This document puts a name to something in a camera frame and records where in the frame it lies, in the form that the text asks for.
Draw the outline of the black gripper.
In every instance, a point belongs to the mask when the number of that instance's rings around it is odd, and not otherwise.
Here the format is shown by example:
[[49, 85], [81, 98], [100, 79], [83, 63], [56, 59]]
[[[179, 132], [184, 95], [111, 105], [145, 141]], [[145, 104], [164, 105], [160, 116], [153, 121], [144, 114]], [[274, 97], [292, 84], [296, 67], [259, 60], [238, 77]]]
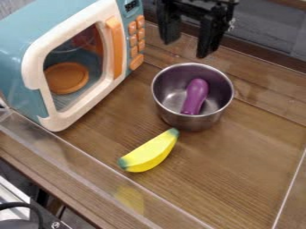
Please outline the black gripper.
[[200, 21], [196, 58], [204, 58], [220, 45], [224, 31], [234, 22], [239, 0], [156, 0], [156, 20], [165, 45], [180, 38], [180, 17]]

